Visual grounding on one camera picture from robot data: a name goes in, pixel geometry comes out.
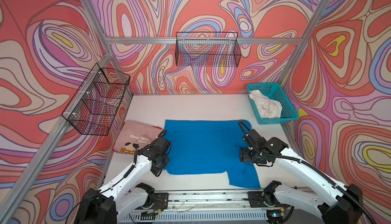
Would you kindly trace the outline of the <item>blue t shirt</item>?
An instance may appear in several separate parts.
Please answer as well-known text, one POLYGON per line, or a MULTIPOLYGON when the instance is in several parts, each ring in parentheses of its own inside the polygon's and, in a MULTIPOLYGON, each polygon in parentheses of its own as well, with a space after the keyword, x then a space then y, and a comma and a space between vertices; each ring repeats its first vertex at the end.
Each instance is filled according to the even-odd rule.
POLYGON ((232 186, 261 187, 254 164, 240 161, 240 149, 247 144, 237 120, 166 120, 164 129, 165 139, 172 144, 169 174, 227 173, 232 186))

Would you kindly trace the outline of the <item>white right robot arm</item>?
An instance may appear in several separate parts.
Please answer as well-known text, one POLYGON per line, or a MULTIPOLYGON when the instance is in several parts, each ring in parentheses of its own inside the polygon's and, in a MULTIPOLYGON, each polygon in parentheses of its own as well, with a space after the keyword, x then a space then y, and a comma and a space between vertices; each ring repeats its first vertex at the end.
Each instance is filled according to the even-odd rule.
POLYGON ((265 140, 242 120, 238 122, 247 147, 240 149, 240 161, 259 167, 278 165, 289 171, 313 194, 272 181, 263 189, 260 197, 253 197, 253 205, 268 207, 289 205, 310 213, 326 224, 356 224, 362 215, 374 224, 375 218, 363 205, 362 190, 355 184, 346 185, 328 176, 300 157, 285 142, 276 137, 265 140))

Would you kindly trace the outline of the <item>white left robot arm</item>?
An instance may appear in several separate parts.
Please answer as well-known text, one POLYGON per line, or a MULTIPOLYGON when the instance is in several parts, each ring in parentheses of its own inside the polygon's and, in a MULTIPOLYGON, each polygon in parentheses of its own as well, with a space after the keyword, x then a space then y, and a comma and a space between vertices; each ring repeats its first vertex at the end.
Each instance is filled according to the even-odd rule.
POLYGON ((171 142, 162 130, 151 144, 136 150, 133 162, 108 184, 89 189, 76 204, 75 224, 116 224, 137 208, 152 207, 154 188, 137 182, 151 172, 159 177, 170 162, 171 142))

